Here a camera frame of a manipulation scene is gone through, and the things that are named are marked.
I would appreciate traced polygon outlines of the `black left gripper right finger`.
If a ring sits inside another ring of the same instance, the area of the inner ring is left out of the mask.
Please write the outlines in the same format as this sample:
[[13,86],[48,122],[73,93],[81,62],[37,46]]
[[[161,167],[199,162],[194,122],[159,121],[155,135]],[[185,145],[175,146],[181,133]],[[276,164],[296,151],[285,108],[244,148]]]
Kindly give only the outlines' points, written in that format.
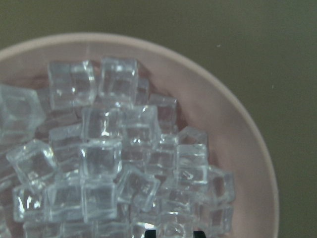
[[204,231],[193,231],[193,238],[206,238]]

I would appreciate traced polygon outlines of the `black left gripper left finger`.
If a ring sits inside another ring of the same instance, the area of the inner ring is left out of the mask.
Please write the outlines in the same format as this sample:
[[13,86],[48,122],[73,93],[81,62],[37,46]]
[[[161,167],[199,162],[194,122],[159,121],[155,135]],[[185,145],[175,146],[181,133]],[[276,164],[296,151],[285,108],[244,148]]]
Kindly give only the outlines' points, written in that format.
[[146,230],[144,238],[156,238],[156,230]]

